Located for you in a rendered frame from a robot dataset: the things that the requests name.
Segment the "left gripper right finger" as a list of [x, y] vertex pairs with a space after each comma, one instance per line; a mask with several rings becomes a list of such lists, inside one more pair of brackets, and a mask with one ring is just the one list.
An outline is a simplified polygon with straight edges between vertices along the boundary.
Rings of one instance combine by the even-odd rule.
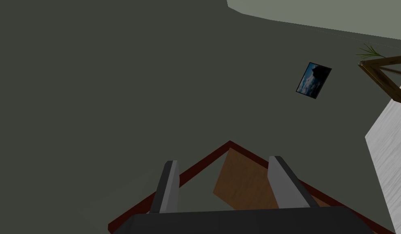
[[267, 177], [279, 208], [319, 207], [282, 157], [269, 157]]

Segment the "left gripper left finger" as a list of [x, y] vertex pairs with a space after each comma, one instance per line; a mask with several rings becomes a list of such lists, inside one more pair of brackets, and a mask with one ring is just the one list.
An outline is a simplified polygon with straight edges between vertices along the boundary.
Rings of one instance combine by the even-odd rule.
[[163, 167], [150, 213], [177, 212], [179, 185], [180, 175], [178, 161], [169, 160]]

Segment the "brown door leaf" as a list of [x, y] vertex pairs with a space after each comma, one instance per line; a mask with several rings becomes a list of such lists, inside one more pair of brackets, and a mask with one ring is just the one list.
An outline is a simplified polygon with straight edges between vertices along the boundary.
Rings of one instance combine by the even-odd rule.
[[235, 210], [277, 209], [274, 189], [268, 181], [268, 163], [260, 165], [230, 148], [213, 193]]

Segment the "white wooden cabinet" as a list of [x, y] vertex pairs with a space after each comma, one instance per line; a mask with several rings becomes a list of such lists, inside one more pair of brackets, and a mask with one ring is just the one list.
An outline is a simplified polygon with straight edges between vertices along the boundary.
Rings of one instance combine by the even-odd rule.
[[365, 136], [396, 234], [401, 234], [401, 103], [390, 100]]

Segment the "blue sky picture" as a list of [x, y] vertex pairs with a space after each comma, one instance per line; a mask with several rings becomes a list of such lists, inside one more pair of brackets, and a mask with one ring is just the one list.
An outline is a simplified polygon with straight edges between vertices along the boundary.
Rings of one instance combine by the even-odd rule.
[[331, 71], [332, 68], [309, 62], [296, 92], [316, 99]]

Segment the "brown wooden shelf with plant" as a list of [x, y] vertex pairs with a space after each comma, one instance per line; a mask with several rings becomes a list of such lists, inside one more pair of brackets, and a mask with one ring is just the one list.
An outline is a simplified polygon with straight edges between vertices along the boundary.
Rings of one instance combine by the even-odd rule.
[[401, 86], [398, 86], [389, 78], [386, 72], [401, 76], [401, 70], [389, 68], [391, 65], [401, 64], [400, 56], [384, 56], [378, 52], [371, 44], [363, 44], [360, 53], [356, 54], [360, 58], [358, 67], [374, 81], [393, 101], [401, 104]]

